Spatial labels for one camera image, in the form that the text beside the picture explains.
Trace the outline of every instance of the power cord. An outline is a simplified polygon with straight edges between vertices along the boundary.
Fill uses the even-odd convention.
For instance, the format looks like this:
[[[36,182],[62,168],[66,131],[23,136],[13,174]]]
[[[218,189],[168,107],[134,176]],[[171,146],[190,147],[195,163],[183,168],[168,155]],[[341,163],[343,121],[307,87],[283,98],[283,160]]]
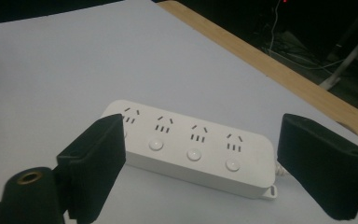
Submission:
[[[282,0],[278,0],[278,3],[277,3],[277,6],[275,7],[275,22],[274,24],[272,25],[272,28],[271,28],[271,43],[269,45],[269,56],[271,56],[271,51],[272,51],[272,46],[274,45],[274,38],[275,38],[275,34],[274,34],[274,30],[275,30],[275,26],[277,25],[277,22],[278,22],[278,7],[279,7],[279,4],[281,3]]]
[[[306,59],[306,58],[297,56],[297,55],[295,55],[295,54],[286,53],[286,54],[289,55],[289,56],[296,57],[296,58],[299,58],[299,59],[301,59],[301,60],[303,60],[303,61],[305,61],[305,62],[308,62],[308,63],[312,63],[312,64],[314,64],[314,65],[317,65],[317,66],[314,66],[314,67],[309,67],[309,66],[306,66],[306,65],[304,65],[304,64],[298,63],[298,62],[296,62],[296,61],[294,61],[294,60],[291,60],[291,59],[289,59],[289,58],[287,58],[287,57],[281,55],[280,53],[275,52],[274,50],[268,50],[268,51],[269,51],[269,54],[271,54],[271,53],[276,54],[276,55],[278,55],[279,57],[284,58],[285,60],[287,60],[287,61],[289,61],[289,62],[291,62],[291,63],[294,63],[294,64],[296,64],[297,66],[299,66],[299,67],[301,67],[301,68],[308,69],[308,70],[324,70],[324,71],[325,71],[326,73],[328,73],[328,74],[332,74],[332,72],[330,72],[330,71],[327,70],[326,68],[331,67],[331,66],[334,66],[334,65],[336,65],[336,64],[338,64],[338,63],[342,63],[342,62],[343,62],[343,60],[339,60],[339,61],[334,62],[334,63],[329,63],[329,64],[327,64],[327,65],[320,66],[320,65],[317,65],[316,63],[314,63],[314,62],[312,62],[312,61],[310,61],[310,60],[308,60],[308,59]]]

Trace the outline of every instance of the power strip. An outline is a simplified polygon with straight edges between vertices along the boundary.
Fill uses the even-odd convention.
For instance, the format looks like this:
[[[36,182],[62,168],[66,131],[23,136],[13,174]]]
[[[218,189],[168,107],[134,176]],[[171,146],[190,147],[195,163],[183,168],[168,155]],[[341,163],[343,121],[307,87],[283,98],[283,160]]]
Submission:
[[[122,114],[127,164],[244,197],[277,197],[274,150],[263,135],[129,101]]]

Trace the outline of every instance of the white table surface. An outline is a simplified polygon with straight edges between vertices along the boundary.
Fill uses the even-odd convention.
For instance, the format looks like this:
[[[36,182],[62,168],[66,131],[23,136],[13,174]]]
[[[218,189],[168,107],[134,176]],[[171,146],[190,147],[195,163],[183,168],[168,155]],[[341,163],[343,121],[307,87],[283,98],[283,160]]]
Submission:
[[[17,172],[55,167],[118,99],[261,133],[275,148],[284,113],[358,144],[164,9],[127,0],[0,24],[0,197]],[[96,223],[336,223],[291,176],[276,186],[276,200],[250,200],[125,166]]]

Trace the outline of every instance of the white surface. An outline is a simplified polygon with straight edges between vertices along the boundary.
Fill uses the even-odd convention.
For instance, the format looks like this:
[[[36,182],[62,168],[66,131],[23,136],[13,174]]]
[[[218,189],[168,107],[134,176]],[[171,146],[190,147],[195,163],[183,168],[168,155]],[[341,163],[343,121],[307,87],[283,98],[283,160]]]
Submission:
[[[274,149],[263,135],[126,100],[103,117],[113,114],[123,116],[128,165],[253,199],[274,184]]]
[[[0,24],[0,197],[107,105],[128,99],[254,133],[276,148],[283,113],[358,137],[148,0]],[[97,223],[335,223],[292,178],[250,200],[125,166]],[[358,218],[351,223],[358,223]]]

